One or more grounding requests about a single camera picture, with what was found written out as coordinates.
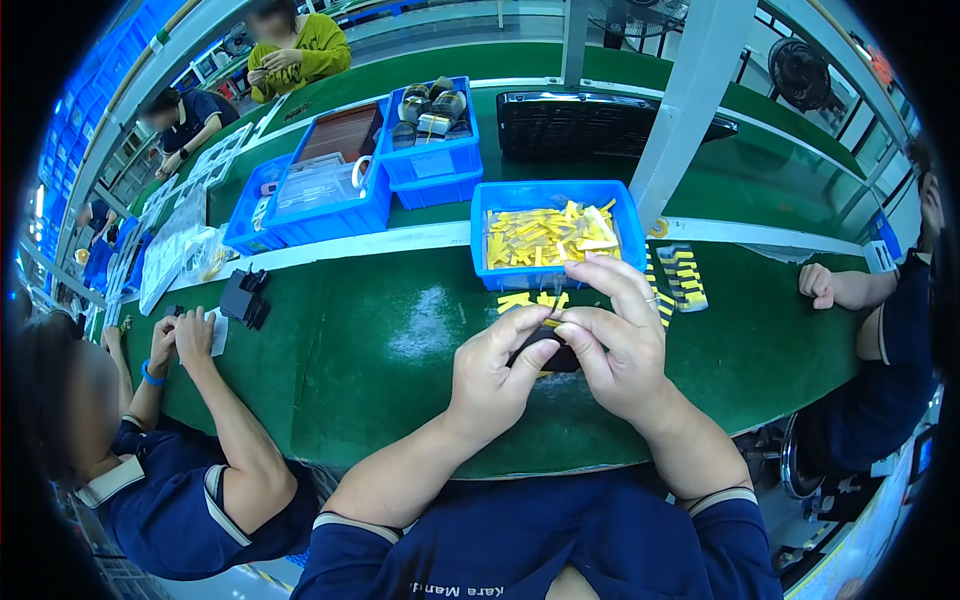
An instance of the clear plastic bag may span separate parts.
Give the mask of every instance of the clear plastic bag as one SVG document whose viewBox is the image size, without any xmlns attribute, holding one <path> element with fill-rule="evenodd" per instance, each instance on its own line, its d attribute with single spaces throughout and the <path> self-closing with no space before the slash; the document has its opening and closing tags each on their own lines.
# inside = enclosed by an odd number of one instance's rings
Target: clear plastic bag
<svg viewBox="0 0 960 600">
<path fill-rule="evenodd" d="M 219 229 L 203 228 L 186 241 L 183 252 L 183 276 L 193 283 L 210 281 L 224 264 L 240 254 L 224 246 L 227 224 Z"/>
</svg>

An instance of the hand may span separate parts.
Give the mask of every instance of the hand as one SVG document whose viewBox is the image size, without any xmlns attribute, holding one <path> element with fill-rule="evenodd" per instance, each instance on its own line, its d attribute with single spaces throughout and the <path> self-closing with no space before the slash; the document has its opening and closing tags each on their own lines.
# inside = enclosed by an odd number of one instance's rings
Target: hand
<svg viewBox="0 0 960 600">
<path fill-rule="evenodd" d="M 274 50 L 263 57 L 263 66 L 269 71 L 285 69 L 291 64 L 300 64 L 303 62 L 303 51 L 296 48 L 285 48 L 283 50 Z"/>
<path fill-rule="evenodd" d="M 198 306 L 196 311 L 188 310 L 177 317 L 177 352 L 187 371 L 202 364 L 203 360 L 210 360 L 210 349 L 213 346 L 213 324 L 217 320 L 216 313 L 204 319 L 204 308 Z"/>
<path fill-rule="evenodd" d="M 177 170 L 177 167 L 180 166 L 180 153 L 174 152 L 168 157 L 163 159 L 163 164 L 160 165 L 160 171 L 163 171 L 168 176 L 173 175 L 174 171 Z"/>
<path fill-rule="evenodd" d="M 247 73 L 247 81 L 250 82 L 252 87 L 260 87 L 266 79 L 266 69 L 251 69 L 250 72 Z"/>
<path fill-rule="evenodd" d="M 560 344 L 540 340 L 525 348 L 510 368 L 507 359 L 549 316 L 549 306 L 522 306 L 457 348 L 453 394 L 444 415 L 456 435 L 486 444 L 519 420 L 537 375 Z"/>
<path fill-rule="evenodd" d="M 164 317 L 154 325 L 154 340 L 150 343 L 150 363 L 147 372 L 150 377 L 162 379 L 167 376 L 170 361 L 173 360 L 175 345 L 174 326 L 177 320 L 174 317 Z"/>
<path fill-rule="evenodd" d="M 100 332 L 100 347 L 113 354 L 120 351 L 120 327 L 107 325 Z"/>
<path fill-rule="evenodd" d="M 836 277 L 820 263 L 806 265 L 800 269 L 800 293 L 813 298 L 813 307 L 817 310 L 831 308 L 836 293 Z"/>
<path fill-rule="evenodd" d="M 576 352 L 597 402 L 636 426 L 662 412 L 672 388 L 663 374 L 665 335 L 654 291 L 621 260 L 594 252 L 586 260 L 566 261 L 566 274 L 609 296 L 614 312 L 568 308 L 556 332 Z"/>
</svg>

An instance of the paper sheet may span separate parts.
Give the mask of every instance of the paper sheet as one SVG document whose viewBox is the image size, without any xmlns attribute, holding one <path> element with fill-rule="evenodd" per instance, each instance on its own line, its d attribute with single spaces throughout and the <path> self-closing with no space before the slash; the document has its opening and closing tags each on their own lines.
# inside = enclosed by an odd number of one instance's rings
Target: paper sheet
<svg viewBox="0 0 960 600">
<path fill-rule="evenodd" d="M 211 314 L 217 315 L 217 321 L 213 324 L 213 344 L 210 346 L 210 356 L 220 356 L 224 353 L 224 348 L 227 346 L 227 329 L 229 323 L 227 317 L 220 312 L 220 306 L 206 313 L 208 320 Z"/>
</svg>

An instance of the blue wristband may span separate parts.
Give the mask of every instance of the blue wristband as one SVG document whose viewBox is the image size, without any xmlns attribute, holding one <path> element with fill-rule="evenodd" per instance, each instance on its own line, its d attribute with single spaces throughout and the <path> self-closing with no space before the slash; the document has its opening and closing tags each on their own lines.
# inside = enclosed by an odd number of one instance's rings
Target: blue wristband
<svg viewBox="0 0 960 600">
<path fill-rule="evenodd" d="M 156 377 L 150 377 L 150 374 L 147 372 L 147 365 L 149 364 L 150 364 L 149 358 L 143 361 L 143 365 L 140 367 L 140 374 L 143 375 L 143 378 L 146 379 L 147 383 L 149 383 L 150 385 L 156 385 L 158 387 L 163 385 L 163 382 L 166 381 L 167 378 L 162 377 L 160 379 L 157 379 Z"/>
</svg>

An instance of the white pillar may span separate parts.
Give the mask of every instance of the white pillar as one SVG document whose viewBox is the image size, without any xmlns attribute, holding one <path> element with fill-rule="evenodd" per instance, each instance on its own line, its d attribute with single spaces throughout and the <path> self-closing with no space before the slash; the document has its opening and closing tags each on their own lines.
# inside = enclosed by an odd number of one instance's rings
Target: white pillar
<svg viewBox="0 0 960 600">
<path fill-rule="evenodd" d="M 588 8 L 589 0 L 564 2 L 564 62 L 561 68 L 561 79 L 567 86 L 580 85 L 584 75 Z"/>
<path fill-rule="evenodd" d="M 756 0 L 690 3 L 657 120 L 630 182 L 643 231 L 657 221 L 700 147 L 740 60 L 755 11 Z"/>
</svg>

